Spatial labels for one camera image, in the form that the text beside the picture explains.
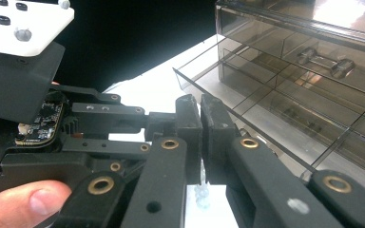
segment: transparent acrylic box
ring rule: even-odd
[[[218,1],[218,43],[176,74],[295,175],[330,168],[365,185],[365,13],[331,25],[319,16],[330,1],[302,2]]]

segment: microchip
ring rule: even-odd
[[[40,145],[50,142],[59,127],[62,110],[62,103],[44,102],[33,124],[19,124],[16,144]]]

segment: fingernail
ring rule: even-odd
[[[55,202],[57,197],[48,190],[41,189],[34,192],[29,200],[29,206],[34,213],[46,216],[60,210]]]

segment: human hand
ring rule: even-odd
[[[70,189],[55,180],[42,180],[0,193],[0,227],[34,227],[58,212]]]

